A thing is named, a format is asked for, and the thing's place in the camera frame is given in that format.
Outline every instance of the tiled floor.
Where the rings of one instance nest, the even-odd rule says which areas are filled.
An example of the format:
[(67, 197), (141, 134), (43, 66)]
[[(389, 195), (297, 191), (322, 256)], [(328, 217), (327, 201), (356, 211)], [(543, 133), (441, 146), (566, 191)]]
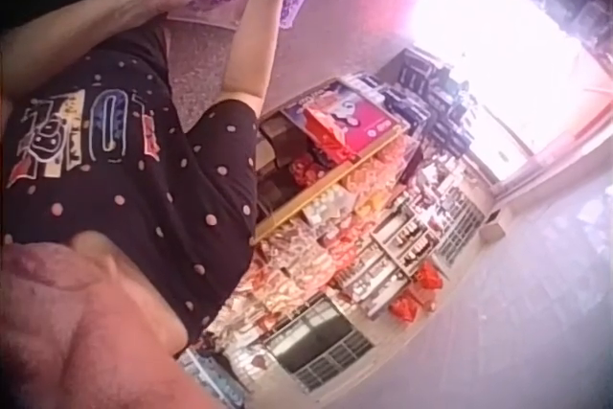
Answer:
[(612, 183), (518, 218), (405, 350), (330, 409), (613, 407)]

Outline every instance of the woman's arm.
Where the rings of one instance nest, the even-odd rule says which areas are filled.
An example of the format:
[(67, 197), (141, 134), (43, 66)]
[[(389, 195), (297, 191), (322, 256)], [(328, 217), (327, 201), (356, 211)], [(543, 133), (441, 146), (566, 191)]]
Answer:
[(2, 37), (2, 126), (17, 102), (100, 42), (191, 0), (82, 0)]
[(283, 0), (248, 0), (232, 42), (218, 101), (239, 100), (259, 116), (277, 49)]
[(2, 38), (2, 92), (15, 101), (111, 35), (154, 15), (148, 0), (82, 0), (52, 11)]

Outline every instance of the graphic print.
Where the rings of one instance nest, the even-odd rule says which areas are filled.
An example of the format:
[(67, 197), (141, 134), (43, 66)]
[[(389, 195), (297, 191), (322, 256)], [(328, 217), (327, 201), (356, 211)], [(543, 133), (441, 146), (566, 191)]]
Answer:
[[(83, 116), (89, 112), (89, 120)], [(87, 110), (85, 90), (31, 100), (19, 120), (25, 134), (17, 145), (18, 160), (7, 188), (19, 179), (59, 178), (85, 163), (120, 163), (127, 152), (128, 124), (142, 130), (141, 153), (160, 161), (153, 112), (136, 94), (102, 91)]]
[(106, 160), (125, 156), (127, 126), (127, 93), (124, 90), (104, 90), (90, 110), (89, 156), (97, 160), (94, 148), (102, 146)]
[(81, 162), (80, 127), (85, 91), (31, 100), (21, 118), (28, 125), (17, 146), (21, 158), (11, 170), (7, 187), (22, 178), (36, 179), (40, 167), (44, 177), (60, 177)]

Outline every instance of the floor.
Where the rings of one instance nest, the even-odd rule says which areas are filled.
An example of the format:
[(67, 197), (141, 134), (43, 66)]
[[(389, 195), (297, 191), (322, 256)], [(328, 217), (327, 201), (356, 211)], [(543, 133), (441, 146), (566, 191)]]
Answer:
[(424, 330), (329, 409), (613, 407), (612, 184), (601, 175), (518, 218)]
[[(416, 0), (306, 0), (281, 31), (265, 110), (348, 72), (375, 71), (408, 43)], [(170, 77), (181, 119), (194, 124), (218, 90), (232, 33), (169, 23)]]

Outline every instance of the white box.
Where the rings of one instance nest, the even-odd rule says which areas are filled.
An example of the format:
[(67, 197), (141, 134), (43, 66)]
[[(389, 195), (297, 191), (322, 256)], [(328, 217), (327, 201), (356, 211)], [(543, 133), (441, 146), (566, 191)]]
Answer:
[(494, 243), (502, 239), (509, 231), (513, 215), (508, 207), (497, 208), (486, 218), (479, 229), (479, 236), (485, 243)]

